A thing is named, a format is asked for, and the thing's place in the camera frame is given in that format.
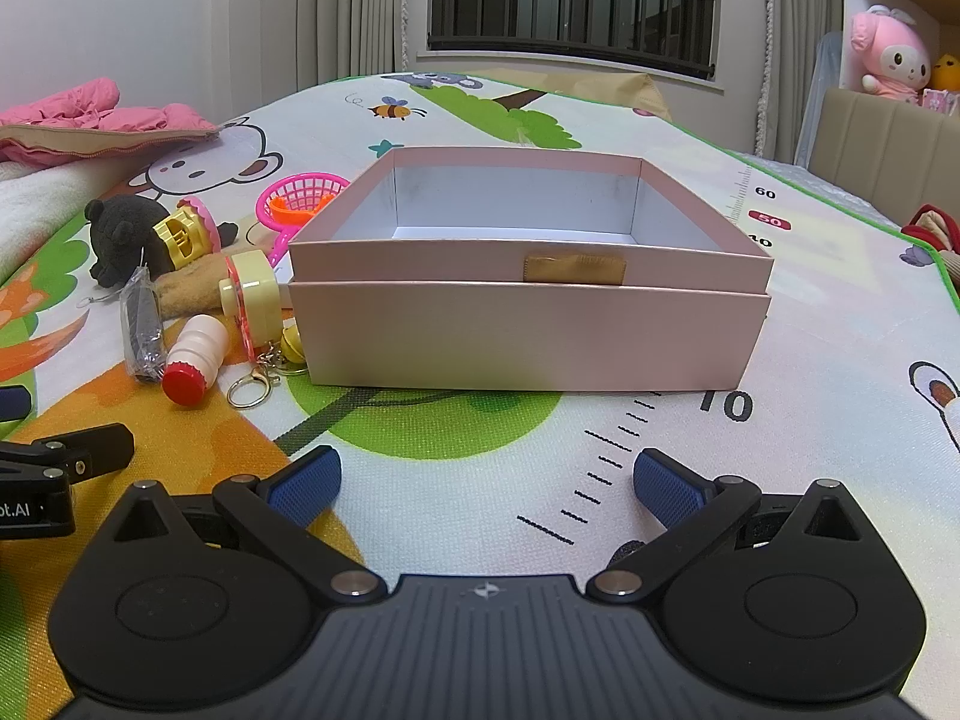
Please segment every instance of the red cap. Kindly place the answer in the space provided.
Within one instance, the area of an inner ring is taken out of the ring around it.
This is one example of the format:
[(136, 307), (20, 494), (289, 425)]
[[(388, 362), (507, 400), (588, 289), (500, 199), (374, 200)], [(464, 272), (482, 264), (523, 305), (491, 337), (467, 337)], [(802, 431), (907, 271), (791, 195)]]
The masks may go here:
[(171, 362), (167, 365), (161, 385), (167, 397), (181, 406), (197, 405), (206, 391), (203, 373), (187, 362)]

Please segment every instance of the metal screw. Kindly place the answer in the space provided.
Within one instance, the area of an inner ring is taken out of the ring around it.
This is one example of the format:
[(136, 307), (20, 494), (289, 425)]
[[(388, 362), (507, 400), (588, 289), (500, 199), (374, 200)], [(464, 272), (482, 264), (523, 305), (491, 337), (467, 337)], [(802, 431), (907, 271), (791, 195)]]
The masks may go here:
[(643, 586), (643, 580), (632, 571), (613, 569), (593, 578), (596, 588), (606, 595), (630, 595)]
[(341, 595), (367, 595), (379, 586), (378, 577), (370, 571), (341, 571), (330, 580), (330, 586)]

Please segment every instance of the plastic bag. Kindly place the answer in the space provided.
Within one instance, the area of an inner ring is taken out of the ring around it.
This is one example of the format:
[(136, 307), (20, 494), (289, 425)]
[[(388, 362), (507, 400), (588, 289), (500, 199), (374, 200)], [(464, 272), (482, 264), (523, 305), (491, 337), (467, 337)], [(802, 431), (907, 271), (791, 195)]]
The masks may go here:
[(120, 326), (128, 374), (141, 382), (160, 381), (167, 364), (167, 348), (157, 291), (145, 266), (133, 271), (120, 290)]
[(828, 32), (817, 45), (817, 63), (813, 68), (810, 91), (806, 96), (806, 108), (803, 110), (803, 123), (800, 125), (800, 138), (793, 155), (793, 164), (807, 167), (810, 164), (810, 152), (813, 140), (817, 137), (817, 124), (820, 123), (820, 109), (824, 106), (827, 89), (840, 84), (840, 55), (843, 53), (843, 32)]

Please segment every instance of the white bottle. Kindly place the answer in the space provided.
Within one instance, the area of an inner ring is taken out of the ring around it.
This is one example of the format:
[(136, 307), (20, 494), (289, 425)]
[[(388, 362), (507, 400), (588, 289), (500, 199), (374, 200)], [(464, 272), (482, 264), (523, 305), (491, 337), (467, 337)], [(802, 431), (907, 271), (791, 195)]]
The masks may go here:
[(167, 354), (163, 391), (181, 406), (195, 406), (217, 380), (230, 346), (222, 322), (206, 314), (191, 317)]

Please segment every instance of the key ring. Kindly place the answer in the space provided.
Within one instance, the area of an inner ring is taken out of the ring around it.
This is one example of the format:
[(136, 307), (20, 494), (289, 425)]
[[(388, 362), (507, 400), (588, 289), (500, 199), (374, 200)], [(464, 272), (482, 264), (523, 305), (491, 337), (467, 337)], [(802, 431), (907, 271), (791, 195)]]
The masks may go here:
[[(252, 409), (254, 406), (259, 406), (261, 403), (263, 403), (263, 401), (270, 397), (270, 392), (274, 388), (276, 381), (280, 380), (272, 377), (269, 370), (266, 370), (260, 365), (256, 365), (253, 367), (253, 370), (250, 373), (248, 373), (246, 376), (241, 376), (229, 386), (229, 389), (227, 390), (227, 403), (229, 403), (229, 405), (231, 405), (234, 409), (237, 409), (239, 412), (241, 412), (243, 409)], [(244, 384), (261, 384), (263, 386), (263, 392), (261, 392), (258, 398), (251, 400), (248, 403), (242, 403), (234, 398), (234, 392), (236, 392), (237, 389), (240, 389)]]
[[(274, 385), (280, 384), (280, 376), (302, 376), (306, 372), (306, 365), (290, 367), (289, 362), (280, 351), (280, 345), (271, 343), (266, 350), (258, 354), (256, 362), (253, 364), (253, 370), (229, 386), (227, 403), (237, 410), (252, 409), (270, 397)], [(261, 384), (263, 392), (256, 400), (250, 403), (241, 403), (234, 398), (234, 392), (244, 384)]]

